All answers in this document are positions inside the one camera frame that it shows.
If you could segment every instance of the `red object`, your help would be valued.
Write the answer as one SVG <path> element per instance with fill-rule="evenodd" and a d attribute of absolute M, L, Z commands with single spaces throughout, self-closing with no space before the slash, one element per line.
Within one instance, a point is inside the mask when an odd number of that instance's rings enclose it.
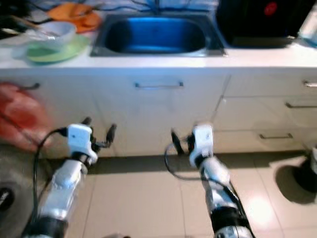
<path fill-rule="evenodd" d="M 274 13 L 276 13 L 277 10 L 277 3 L 272 1 L 269 2 L 265 8 L 264 8 L 264 14 L 265 16 L 272 16 Z"/>
<path fill-rule="evenodd" d="M 1 139 L 21 149 L 35 151 L 36 144 L 50 130 L 49 117 L 37 100 L 17 85 L 0 83 Z"/>

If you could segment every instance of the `white cabinet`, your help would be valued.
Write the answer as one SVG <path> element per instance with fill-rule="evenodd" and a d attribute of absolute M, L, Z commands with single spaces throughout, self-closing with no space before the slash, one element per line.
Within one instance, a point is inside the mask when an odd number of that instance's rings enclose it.
<path fill-rule="evenodd" d="M 223 98 L 216 130 L 317 127 L 317 97 Z"/>
<path fill-rule="evenodd" d="M 232 75 L 225 97 L 317 95 L 316 72 Z"/>
<path fill-rule="evenodd" d="M 1 82 L 11 82 L 21 86 L 39 83 L 40 87 L 29 93 L 41 102 L 52 120 L 53 128 L 68 126 L 71 123 L 91 117 L 97 138 L 101 139 L 102 124 L 92 100 L 87 78 L 76 76 L 36 76 L 19 78 L 1 78 Z M 68 155 L 66 138 L 56 135 L 47 150 L 48 157 L 60 158 Z"/>
<path fill-rule="evenodd" d="M 210 121 L 222 95 L 225 75 L 131 75 L 94 78 L 95 97 L 106 123 L 118 125 L 120 155 L 163 154 L 170 130 L 191 132 Z"/>
<path fill-rule="evenodd" d="M 216 131 L 215 153 L 302 150 L 299 130 Z"/>

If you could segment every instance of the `white countertop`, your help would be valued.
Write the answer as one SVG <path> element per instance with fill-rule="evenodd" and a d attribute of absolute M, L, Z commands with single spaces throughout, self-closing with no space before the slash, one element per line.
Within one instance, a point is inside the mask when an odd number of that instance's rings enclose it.
<path fill-rule="evenodd" d="M 94 41 L 97 33 L 86 33 Z M 0 74 L 75 74 L 81 72 L 104 73 L 111 69 L 172 68 L 213 70 L 299 69 L 317 70 L 317 50 L 304 41 L 297 40 L 283 49 L 226 48 L 226 57 L 90 57 L 91 46 L 79 56 L 64 62 L 39 65 L 25 57 L 28 39 L 17 36 L 0 41 Z"/>

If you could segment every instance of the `cabinet handle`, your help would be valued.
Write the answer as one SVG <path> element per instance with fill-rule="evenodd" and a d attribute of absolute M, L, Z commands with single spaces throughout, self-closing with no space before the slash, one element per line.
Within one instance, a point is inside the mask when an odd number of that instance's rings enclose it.
<path fill-rule="evenodd" d="M 142 89 L 142 90 L 182 89 L 184 87 L 184 83 L 178 82 L 177 85 L 157 85 L 157 86 L 141 86 L 139 83 L 135 83 L 134 86 L 137 89 Z"/>
<path fill-rule="evenodd" d="M 290 103 L 285 103 L 285 106 L 290 108 L 290 109 L 305 109 L 305 108 L 317 108 L 317 106 L 293 106 L 292 104 Z"/>
<path fill-rule="evenodd" d="M 40 84 L 39 83 L 35 83 L 32 86 L 21 86 L 20 89 L 22 90 L 36 90 L 40 88 Z"/>
<path fill-rule="evenodd" d="M 262 140 L 270 140 L 270 139 L 293 139 L 291 133 L 287 133 L 287 136 L 264 136 L 263 134 L 259 134 L 259 137 Z"/>
<path fill-rule="evenodd" d="M 313 83 L 313 82 L 303 81 L 303 84 L 309 88 L 317 88 L 317 82 Z"/>

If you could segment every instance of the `white container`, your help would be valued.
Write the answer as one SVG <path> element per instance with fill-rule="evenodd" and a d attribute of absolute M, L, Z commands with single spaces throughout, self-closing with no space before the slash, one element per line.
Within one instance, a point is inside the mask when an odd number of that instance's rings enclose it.
<path fill-rule="evenodd" d="M 40 27 L 41 30 L 28 30 L 27 35 L 39 42 L 43 48 L 47 48 L 54 51 L 61 51 L 65 45 L 72 41 L 76 34 L 76 26 L 69 22 L 52 21 L 47 22 Z M 50 37 L 44 32 L 53 32 L 57 34 L 57 37 Z"/>

